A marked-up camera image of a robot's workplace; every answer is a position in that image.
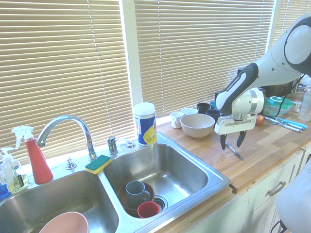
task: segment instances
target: red cup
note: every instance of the red cup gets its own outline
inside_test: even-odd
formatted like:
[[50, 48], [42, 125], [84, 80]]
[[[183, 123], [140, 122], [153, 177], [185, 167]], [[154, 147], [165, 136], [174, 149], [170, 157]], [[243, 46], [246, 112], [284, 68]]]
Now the red cup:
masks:
[[141, 218], [152, 217], [160, 213], [160, 207], [153, 201], [146, 201], [138, 207], [137, 213]]

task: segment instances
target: sink drain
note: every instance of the sink drain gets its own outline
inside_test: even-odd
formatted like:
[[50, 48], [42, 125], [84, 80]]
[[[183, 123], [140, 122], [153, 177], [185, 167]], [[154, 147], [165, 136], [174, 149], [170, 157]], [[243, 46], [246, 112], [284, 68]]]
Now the sink drain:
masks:
[[160, 195], [155, 195], [154, 202], [157, 203], [160, 206], [160, 212], [163, 210], [166, 210], [168, 207], [168, 202], [167, 200], [160, 196]]

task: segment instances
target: yellow sponge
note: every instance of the yellow sponge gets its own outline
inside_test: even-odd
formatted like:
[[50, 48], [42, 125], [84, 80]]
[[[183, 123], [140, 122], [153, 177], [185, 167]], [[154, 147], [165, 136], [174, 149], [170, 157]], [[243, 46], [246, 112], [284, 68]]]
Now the yellow sponge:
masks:
[[86, 165], [86, 171], [96, 175], [101, 170], [103, 170], [109, 163], [111, 163], [111, 158], [108, 156], [101, 155], [94, 161]]

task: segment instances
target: window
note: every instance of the window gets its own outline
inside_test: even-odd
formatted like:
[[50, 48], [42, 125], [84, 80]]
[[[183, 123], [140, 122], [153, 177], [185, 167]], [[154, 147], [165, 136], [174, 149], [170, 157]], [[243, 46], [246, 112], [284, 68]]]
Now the window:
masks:
[[271, 42], [276, 40], [302, 15], [311, 12], [310, 0], [278, 0]]
[[273, 0], [135, 0], [142, 96], [157, 117], [214, 98], [264, 55]]
[[[94, 146], [112, 133], [134, 137], [118, 0], [0, 1], [0, 146], [11, 129], [37, 138], [60, 115], [89, 127]], [[86, 148], [80, 127], [65, 121], [50, 134], [46, 158]], [[25, 144], [12, 153], [28, 163]]]

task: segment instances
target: wooden countertop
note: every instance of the wooden countertop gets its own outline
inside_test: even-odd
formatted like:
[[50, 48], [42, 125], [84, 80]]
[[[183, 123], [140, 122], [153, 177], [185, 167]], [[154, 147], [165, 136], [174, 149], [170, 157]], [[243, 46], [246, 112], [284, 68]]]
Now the wooden countertop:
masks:
[[273, 169], [301, 147], [311, 142], [311, 122], [298, 120], [298, 114], [289, 111], [282, 118], [306, 124], [303, 133], [297, 133], [267, 120], [247, 131], [240, 148], [236, 147], [239, 133], [228, 134], [226, 141], [245, 159], [241, 161], [229, 149], [222, 150], [220, 136], [214, 131], [204, 138], [192, 138], [171, 123], [157, 126], [157, 130], [203, 160], [230, 179], [230, 187], [239, 193], [257, 178]]

